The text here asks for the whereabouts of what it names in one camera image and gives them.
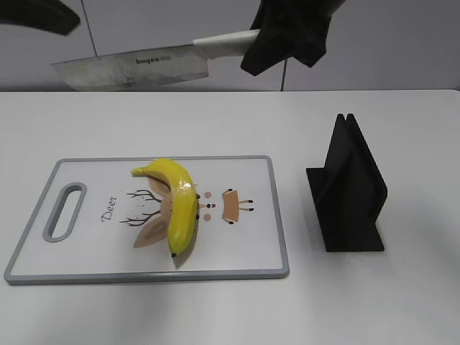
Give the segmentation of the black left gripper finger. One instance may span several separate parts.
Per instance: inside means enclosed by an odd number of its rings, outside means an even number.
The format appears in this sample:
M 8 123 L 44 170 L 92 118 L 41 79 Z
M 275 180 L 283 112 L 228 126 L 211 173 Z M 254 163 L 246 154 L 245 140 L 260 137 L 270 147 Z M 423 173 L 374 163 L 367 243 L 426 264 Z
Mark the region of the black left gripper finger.
M 69 35 L 80 23 L 80 17 L 61 1 L 1 0 L 1 24 Z

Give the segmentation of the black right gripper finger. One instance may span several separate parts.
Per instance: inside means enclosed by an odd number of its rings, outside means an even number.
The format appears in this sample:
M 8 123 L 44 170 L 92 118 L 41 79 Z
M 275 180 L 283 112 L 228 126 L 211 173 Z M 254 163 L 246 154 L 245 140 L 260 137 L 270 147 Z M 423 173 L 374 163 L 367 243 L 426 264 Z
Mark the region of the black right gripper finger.
M 264 28 L 247 50 L 241 62 L 241 69 L 250 75 L 259 74 L 289 58 L 295 50 L 295 41 L 282 30 Z
M 295 40 L 293 57 L 312 68 L 326 54 L 326 31 L 307 31 Z

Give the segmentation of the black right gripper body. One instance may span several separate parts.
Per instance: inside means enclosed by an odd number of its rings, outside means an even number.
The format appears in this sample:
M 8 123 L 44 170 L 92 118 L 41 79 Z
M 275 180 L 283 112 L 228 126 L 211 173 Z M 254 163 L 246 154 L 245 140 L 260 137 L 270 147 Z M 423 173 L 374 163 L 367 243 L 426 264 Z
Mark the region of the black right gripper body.
M 293 25 L 295 31 L 307 29 L 327 34 L 333 14 L 345 2 L 345 0 L 261 1 L 250 29 L 261 29 L 265 22 L 273 19 L 275 26 L 279 28 Z

